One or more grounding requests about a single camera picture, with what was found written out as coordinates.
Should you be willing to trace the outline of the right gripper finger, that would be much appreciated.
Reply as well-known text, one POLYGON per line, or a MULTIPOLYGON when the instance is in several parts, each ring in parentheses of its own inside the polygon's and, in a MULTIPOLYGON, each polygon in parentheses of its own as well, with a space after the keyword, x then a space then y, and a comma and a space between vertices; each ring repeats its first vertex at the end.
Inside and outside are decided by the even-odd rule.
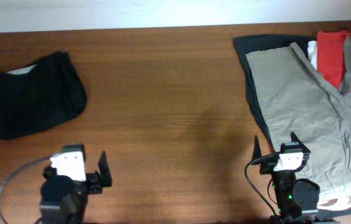
POLYGON ((253 164, 257 164, 261 158, 262 158, 262 153, 260 148, 260 142, 259 142, 258 136, 256 135, 254 138, 254 148, 253 148, 253 154, 251 157, 251 162, 253 164))
POLYGON ((293 149, 300 149, 303 153, 310 153, 310 150, 300 141, 294 132, 291 132, 290 136, 293 149))

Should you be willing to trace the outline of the black shorts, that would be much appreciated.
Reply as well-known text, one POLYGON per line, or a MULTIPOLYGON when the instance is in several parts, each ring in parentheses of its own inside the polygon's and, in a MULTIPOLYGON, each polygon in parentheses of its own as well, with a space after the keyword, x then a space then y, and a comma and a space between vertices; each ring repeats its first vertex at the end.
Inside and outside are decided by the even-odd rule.
POLYGON ((85 88, 67 52, 0 72, 0 139, 46 131, 75 119, 86 105, 85 88))

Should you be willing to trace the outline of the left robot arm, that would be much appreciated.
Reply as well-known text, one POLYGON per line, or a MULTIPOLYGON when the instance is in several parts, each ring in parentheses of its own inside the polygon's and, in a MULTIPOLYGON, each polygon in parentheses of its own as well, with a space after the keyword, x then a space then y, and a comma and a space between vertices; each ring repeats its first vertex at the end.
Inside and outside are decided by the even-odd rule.
POLYGON ((82 151, 62 152, 50 161, 40 189, 42 223, 83 223, 88 196, 102 194, 113 184, 106 153, 101 153, 99 170, 94 173, 85 172, 82 151))

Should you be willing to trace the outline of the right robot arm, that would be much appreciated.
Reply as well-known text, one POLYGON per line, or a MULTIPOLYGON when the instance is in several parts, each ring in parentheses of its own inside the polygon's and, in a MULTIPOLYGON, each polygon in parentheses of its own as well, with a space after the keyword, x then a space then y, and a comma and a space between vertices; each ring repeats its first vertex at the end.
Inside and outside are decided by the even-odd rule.
POLYGON ((320 187, 308 179, 296 178, 307 164, 311 151, 293 132, 290 137, 291 141, 283 143, 279 152, 264 156, 255 136, 252 159, 245 166, 245 175, 249 166, 259 166, 261 175, 271 176, 269 184, 274 189, 278 211, 259 194, 273 213, 270 223, 314 223, 320 187))

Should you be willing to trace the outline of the khaki beige shorts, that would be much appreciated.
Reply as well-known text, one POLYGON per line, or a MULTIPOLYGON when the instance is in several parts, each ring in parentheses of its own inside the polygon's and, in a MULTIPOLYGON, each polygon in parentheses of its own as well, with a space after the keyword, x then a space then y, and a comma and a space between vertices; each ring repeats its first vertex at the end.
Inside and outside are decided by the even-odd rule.
POLYGON ((338 89, 295 43, 246 56, 272 143, 279 147, 294 132, 311 151, 298 176, 324 191, 351 183, 351 38, 343 50, 346 73, 338 89))

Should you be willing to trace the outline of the white printed garment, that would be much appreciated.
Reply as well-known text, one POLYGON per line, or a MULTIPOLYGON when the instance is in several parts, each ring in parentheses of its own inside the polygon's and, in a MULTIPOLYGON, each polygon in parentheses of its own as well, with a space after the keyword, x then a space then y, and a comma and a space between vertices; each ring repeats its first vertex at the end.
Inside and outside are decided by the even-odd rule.
POLYGON ((336 187, 319 195, 318 209, 342 211, 351 208, 351 183, 336 187))

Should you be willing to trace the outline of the white folded garment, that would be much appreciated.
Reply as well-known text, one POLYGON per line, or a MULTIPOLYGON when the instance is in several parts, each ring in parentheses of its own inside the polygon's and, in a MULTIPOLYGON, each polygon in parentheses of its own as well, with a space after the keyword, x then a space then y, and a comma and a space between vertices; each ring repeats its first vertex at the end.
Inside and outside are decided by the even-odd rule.
POLYGON ((307 46, 307 53, 308 53, 308 59, 311 63, 311 65, 317 70, 317 53, 318 53, 318 48, 317 48, 317 41, 309 41, 308 46, 307 46))

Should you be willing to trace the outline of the red garment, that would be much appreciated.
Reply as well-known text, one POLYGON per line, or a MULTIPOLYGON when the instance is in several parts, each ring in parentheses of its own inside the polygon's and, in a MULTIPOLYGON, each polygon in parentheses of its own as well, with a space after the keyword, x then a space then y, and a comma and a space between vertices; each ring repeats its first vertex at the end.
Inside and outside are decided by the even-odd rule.
POLYGON ((343 44, 351 32, 319 32, 317 34, 317 69, 336 89, 345 73, 343 44))

